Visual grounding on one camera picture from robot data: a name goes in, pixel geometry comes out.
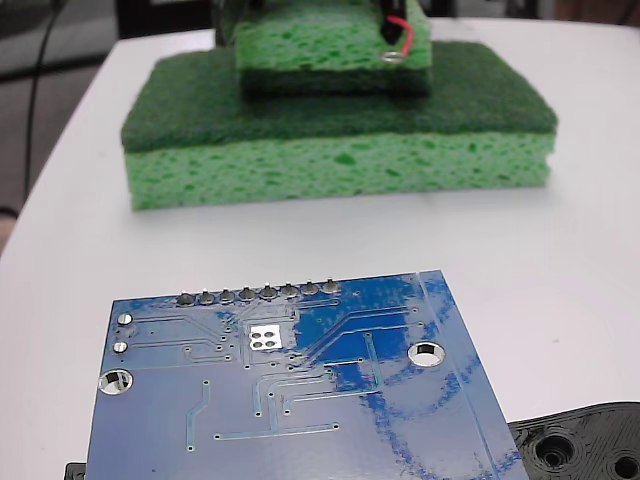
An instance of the metal ring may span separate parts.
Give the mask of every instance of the metal ring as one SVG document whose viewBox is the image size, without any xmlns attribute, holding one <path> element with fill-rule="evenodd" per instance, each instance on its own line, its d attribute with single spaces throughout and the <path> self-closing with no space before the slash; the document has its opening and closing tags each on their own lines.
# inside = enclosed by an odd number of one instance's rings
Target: metal ring
<svg viewBox="0 0 640 480">
<path fill-rule="evenodd" d="M 385 63 L 393 63 L 397 65 L 400 63 L 404 63 L 404 61 L 407 59 L 407 56 L 402 52 L 384 52 L 380 56 L 380 58 Z"/>
</svg>

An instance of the gray floor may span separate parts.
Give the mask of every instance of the gray floor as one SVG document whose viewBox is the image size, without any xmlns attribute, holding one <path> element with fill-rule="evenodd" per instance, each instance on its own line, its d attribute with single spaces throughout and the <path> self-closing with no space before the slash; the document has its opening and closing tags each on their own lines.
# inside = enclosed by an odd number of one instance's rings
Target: gray floor
<svg viewBox="0 0 640 480">
<path fill-rule="evenodd" d="M 0 76 L 35 65 L 46 23 L 43 20 L 29 31 L 0 38 Z M 44 64 L 106 55 L 116 39 L 112 0 L 69 0 L 51 31 Z M 48 73 L 40 78 L 33 123 L 32 184 L 98 68 Z M 24 200 L 31 82 L 31 78 L 24 78 L 0 83 L 0 206 L 17 211 Z"/>
</svg>

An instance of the red wire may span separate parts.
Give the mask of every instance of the red wire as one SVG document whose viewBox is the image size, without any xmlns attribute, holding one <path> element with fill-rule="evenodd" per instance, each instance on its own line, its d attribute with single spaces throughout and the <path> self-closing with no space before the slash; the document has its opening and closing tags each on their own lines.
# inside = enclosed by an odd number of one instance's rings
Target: red wire
<svg viewBox="0 0 640 480">
<path fill-rule="evenodd" d="M 416 32 L 413 30 L 413 27 L 407 22 L 404 18 L 394 17 L 393 15 L 389 15 L 387 17 L 391 23 L 395 23 L 396 25 L 400 25 L 407 31 L 407 40 L 404 42 L 404 47 L 402 47 L 402 54 L 405 57 L 409 56 L 409 52 L 411 51 L 411 47 L 413 46 L 413 38 L 416 36 Z"/>
</svg>

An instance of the green sponge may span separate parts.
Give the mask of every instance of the green sponge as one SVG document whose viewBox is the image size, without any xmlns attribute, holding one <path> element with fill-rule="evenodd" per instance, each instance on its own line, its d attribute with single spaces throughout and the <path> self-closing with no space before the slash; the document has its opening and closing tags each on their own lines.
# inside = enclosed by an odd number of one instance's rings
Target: green sponge
<svg viewBox="0 0 640 480">
<path fill-rule="evenodd" d="M 426 94 L 431 66 L 430 24 L 416 0 L 407 2 L 415 30 L 402 64 L 381 59 L 388 45 L 380 8 L 371 0 L 270 0 L 235 30 L 240 82 L 250 94 L 393 91 Z"/>
<path fill-rule="evenodd" d="M 233 52 L 161 61 L 122 131 L 134 208 L 543 185 L 553 111 L 487 47 L 433 49 L 429 100 L 243 102 Z"/>
</svg>

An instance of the light green sponge layer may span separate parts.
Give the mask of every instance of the light green sponge layer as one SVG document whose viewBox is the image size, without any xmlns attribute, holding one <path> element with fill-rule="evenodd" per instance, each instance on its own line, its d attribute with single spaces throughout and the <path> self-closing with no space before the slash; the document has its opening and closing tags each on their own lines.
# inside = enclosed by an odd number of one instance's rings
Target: light green sponge layer
<svg viewBox="0 0 640 480">
<path fill-rule="evenodd" d="M 127 153 L 133 207 L 542 186 L 555 135 L 395 134 Z"/>
<path fill-rule="evenodd" d="M 430 23 L 416 0 L 407 1 L 414 46 L 402 65 L 380 55 L 400 50 L 380 34 L 382 15 L 371 0 L 269 0 L 236 27 L 236 64 L 243 70 L 425 71 L 431 65 Z"/>
</svg>

